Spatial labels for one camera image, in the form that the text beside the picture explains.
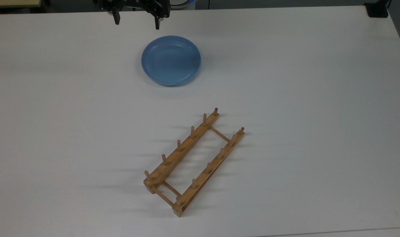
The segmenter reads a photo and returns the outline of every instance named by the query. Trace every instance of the floor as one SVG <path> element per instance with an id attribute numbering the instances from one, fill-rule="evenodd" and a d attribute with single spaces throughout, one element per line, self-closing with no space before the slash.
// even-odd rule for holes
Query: floor
<path id="1" fill-rule="evenodd" d="M 171 4 L 179 4 L 185 0 L 171 0 Z M 243 8 L 280 8 L 311 6 L 362 6 L 365 2 L 375 0 L 210 0 L 209 9 L 243 9 Z M 207 9 L 208 0 L 197 0 L 186 10 Z M 101 12 L 93 0 L 51 0 L 51 6 L 44 6 L 47 13 L 56 12 Z M 400 0 L 392 0 L 388 9 L 400 36 Z M 30 13 L 29 9 L 16 10 L 15 13 Z"/>

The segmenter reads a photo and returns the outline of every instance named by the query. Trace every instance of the plate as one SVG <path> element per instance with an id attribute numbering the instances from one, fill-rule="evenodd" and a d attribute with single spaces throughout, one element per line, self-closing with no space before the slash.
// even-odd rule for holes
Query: plate
<path id="1" fill-rule="evenodd" d="M 144 72 L 159 84 L 176 86 L 194 79 L 200 69 L 198 48 L 180 36 L 164 36 L 153 40 L 141 55 Z"/>

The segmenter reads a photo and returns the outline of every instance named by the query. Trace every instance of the wooden peg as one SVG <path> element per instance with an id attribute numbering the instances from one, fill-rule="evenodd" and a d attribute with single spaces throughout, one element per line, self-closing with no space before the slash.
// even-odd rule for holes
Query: wooden peg
<path id="1" fill-rule="evenodd" d="M 163 165 L 168 165 L 165 154 L 162 154 Z"/>
<path id="2" fill-rule="evenodd" d="M 177 143 L 177 150 L 181 151 L 181 140 L 176 141 Z"/>
<path id="3" fill-rule="evenodd" d="M 176 204 L 177 204 L 177 206 L 181 205 L 181 197 L 180 196 L 176 197 Z"/>
<path id="4" fill-rule="evenodd" d="M 191 126 L 191 136 L 190 136 L 190 138 L 191 139 L 194 138 L 194 126 Z"/>
<path id="5" fill-rule="evenodd" d="M 206 118 L 207 118 L 207 114 L 203 114 L 203 123 L 201 124 L 203 127 L 206 126 Z"/>
<path id="6" fill-rule="evenodd" d="M 206 174 L 208 174 L 208 173 L 210 173 L 210 166 L 212 165 L 212 163 L 207 163 L 207 166 L 206 166 Z"/>
<path id="7" fill-rule="evenodd" d="M 235 143 L 235 139 L 236 139 L 236 134 L 234 134 L 229 142 L 229 146 L 233 146 L 233 144 Z"/>
<path id="8" fill-rule="evenodd" d="M 223 154 L 224 154 L 224 149 L 221 148 L 221 151 L 219 151 L 219 154 L 218 154 L 218 160 L 222 159 Z"/>
<path id="9" fill-rule="evenodd" d="M 147 180 L 151 181 L 151 177 L 150 177 L 150 174 L 148 173 L 148 171 L 144 171 L 144 174 L 146 175 Z"/>

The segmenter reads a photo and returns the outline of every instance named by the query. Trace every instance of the table surface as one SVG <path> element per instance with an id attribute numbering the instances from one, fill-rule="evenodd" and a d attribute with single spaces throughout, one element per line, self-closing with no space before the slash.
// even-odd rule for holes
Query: table surface
<path id="1" fill-rule="evenodd" d="M 42 0 L 0 0 L 0 8 L 38 7 Z"/>
<path id="2" fill-rule="evenodd" d="M 296 237 L 400 237 L 400 228 L 300 234 Z"/>
<path id="3" fill-rule="evenodd" d="M 141 68 L 194 42 L 196 79 Z M 143 185 L 203 113 L 245 136 L 178 218 Z M 206 133 L 180 192 L 224 141 Z M 400 227 L 400 39 L 363 6 L 0 15 L 0 237 L 245 237 Z"/>

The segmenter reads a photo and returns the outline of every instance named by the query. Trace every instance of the wooden dowel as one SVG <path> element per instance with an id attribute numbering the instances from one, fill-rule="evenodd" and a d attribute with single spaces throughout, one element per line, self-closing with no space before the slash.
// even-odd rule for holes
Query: wooden dowel
<path id="1" fill-rule="evenodd" d="M 177 150 L 181 151 L 181 140 L 176 141 L 177 143 Z"/>
<path id="2" fill-rule="evenodd" d="M 221 148 L 221 151 L 219 151 L 219 154 L 218 154 L 218 160 L 222 159 L 223 153 L 224 153 L 224 149 Z"/>
<path id="3" fill-rule="evenodd" d="M 235 139 L 236 139 L 236 134 L 234 134 L 229 142 L 229 146 L 233 146 L 233 144 L 235 143 Z"/>
<path id="4" fill-rule="evenodd" d="M 176 204 L 177 204 L 177 206 L 181 205 L 181 197 L 180 196 L 176 197 Z"/>
<path id="5" fill-rule="evenodd" d="M 201 124 L 203 127 L 206 126 L 206 118 L 207 118 L 207 114 L 203 114 L 203 123 Z"/>
<path id="6" fill-rule="evenodd" d="M 144 174 L 146 175 L 147 180 L 151 181 L 151 177 L 150 177 L 150 174 L 148 173 L 148 171 L 144 171 Z"/>
<path id="7" fill-rule="evenodd" d="M 206 166 L 206 174 L 208 174 L 208 173 L 210 173 L 210 166 L 212 165 L 212 163 L 207 163 L 207 166 Z"/>
<path id="8" fill-rule="evenodd" d="M 190 138 L 191 139 L 194 138 L 194 126 L 191 126 L 191 136 L 190 136 Z"/>
<path id="9" fill-rule="evenodd" d="M 162 154 L 163 165 L 168 165 L 165 154 Z"/>
<path id="10" fill-rule="evenodd" d="M 164 184 L 170 191 L 172 191 L 175 195 L 180 196 L 181 194 L 176 191 L 170 184 L 168 184 L 166 181 L 163 181 L 162 184 Z"/>
<path id="11" fill-rule="evenodd" d="M 167 202 L 169 205 L 171 205 L 171 207 L 173 206 L 173 202 L 171 202 L 171 200 L 169 200 L 165 195 L 163 195 L 163 193 L 161 193 L 159 190 L 157 190 L 157 188 L 151 187 L 151 189 L 155 193 L 157 193 L 157 195 L 159 195 L 159 197 L 161 197 L 163 200 L 165 200 L 165 202 Z"/>
<path id="12" fill-rule="evenodd" d="M 210 130 L 214 131 L 217 135 L 219 135 L 219 137 L 223 138 L 225 141 L 229 142 L 229 138 L 227 138 L 225 135 L 223 135 L 221 132 L 219 132 L 218 130 L 216 130 L 213 126 L 209 127 Z"/>

